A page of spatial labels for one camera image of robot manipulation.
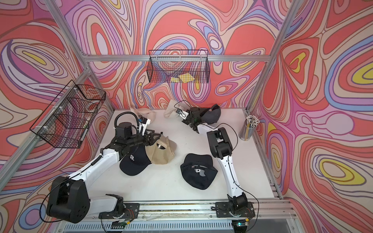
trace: beige cloth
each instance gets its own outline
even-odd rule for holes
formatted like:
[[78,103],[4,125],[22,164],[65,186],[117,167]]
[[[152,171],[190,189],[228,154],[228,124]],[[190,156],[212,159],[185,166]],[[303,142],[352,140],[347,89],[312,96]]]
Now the beige cloth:
[[130,108],[130,111],[135,113],[136,116],[143,116],[150,120],[150,124],[156,119],[156,112],[148,108]]
[[146,155],[154,164],[167,164],[170,162],[175,157],[175,149],[176,143],[163,135],[152,146],[145,147]]
[[178,107],[179,109],[181,109],[183,111],[186,111],[187,109],[190,108],[187,104],[185,104],[185,102],[178,103],[175,100],[170,100],[170,102],[168,103],[167,109],[165,110],[165,112],[163,114],[165,118],[174,119],[174,118],[177,118],[179,116],[176,113],[175,104],[176,104],[176,107]]

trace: pencil cup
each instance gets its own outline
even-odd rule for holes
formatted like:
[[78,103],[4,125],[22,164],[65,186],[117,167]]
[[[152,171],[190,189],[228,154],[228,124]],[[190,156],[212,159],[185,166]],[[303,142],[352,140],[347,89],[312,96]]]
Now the pencil cup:
[[244,124],[241,128],[241,131],[238,134],[238,137],[241,138],[241,140],[244,140],[244,141],[249,140],[250,137],[252,136],[252,134],[254,133],[255,128],[256,128],[256,126],[255,127],[250,127],[247,124]]

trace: black wire basket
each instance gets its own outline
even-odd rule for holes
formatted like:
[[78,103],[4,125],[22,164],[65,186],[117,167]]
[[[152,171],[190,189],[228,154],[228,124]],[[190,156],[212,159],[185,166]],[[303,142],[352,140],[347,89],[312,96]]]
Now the black wire basket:
[[30,130],[55,148],[80,148],[105,98],[104,90],[74,84],[40,129],[33,128],[38,118]]
[[208,83],[208,50],[149,50],[149,82]]

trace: white table surface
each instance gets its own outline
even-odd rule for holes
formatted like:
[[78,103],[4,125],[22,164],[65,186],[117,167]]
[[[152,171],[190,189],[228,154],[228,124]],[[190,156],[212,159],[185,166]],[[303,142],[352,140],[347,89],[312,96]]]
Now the white table surface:
[[[114,137],[114,119],[124,111],[117,110],[105,132],[100,148],[105,147]],[[205,190],[200,190],[189,185],[182,177],[180,165],[189,153],[211,155],[207,137],[194,132],[188,125],[181,122],[182,118],[166,119],[164,110],[155,110],[156,119],[147,127],[155,132],[163,132],[165,136],[177,144],[175,158],[165,165],[151,164],[136,176],[128,176],[119,168],[119,163],[106,170],[91,186],[88,191],[90,197],[103,196],[106,193],[120,195],[124,201],[186,201],[186,200],[214,200],[227,199],[227,187],[223,172],[217,158],[213,158],[214,167],[218,173],[212,184]],[[136,125],[135,118],[126,114],[119,118],[120,122],[131,122]],[[239,132],[244,122],[242,109],[222,109],[220,123],[231,125]],[[236,145],[236,135],[233,130],[221,125],[227,130],[233,147]],[[256,198],[273,198],[266,172],[261,163],[254,140],[238,139],[237,148],[232,153],[233,165],[236,170],[241,187]]]

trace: psychedelic wallpaper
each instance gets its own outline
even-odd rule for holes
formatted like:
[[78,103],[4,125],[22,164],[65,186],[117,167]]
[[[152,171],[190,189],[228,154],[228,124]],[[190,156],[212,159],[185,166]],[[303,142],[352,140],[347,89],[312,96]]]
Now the psychedelic wallpaper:
[[373,1],[306,0],[254,110],[304,232],[373,232]]
[[82,67],[40,1],[0,2],[0,22],[2,166],[34,120]]
[[[82,67],[43,0],[0,1],[0,22],[1,169],[34,120]],[[109,116],[103,106],[80,149],[39,142],[0,192],[1,233],[53,228],[39,219],[40,203],[56,176],[74,172],[92,158]]]
[[149,83],[146,62],[91,62],[114,108],[167,108],[170,100],[194,106],[246,107],[264,62],[222,62],[209,83]]
[[[62,1],[86,54],[148,54],[153,49],[207,49],[209,54],[269,54],[289,2]],[[264,62],[212,62],[208,84],[149,83],[147,62],[91,62],[115,108],[246,107]]]

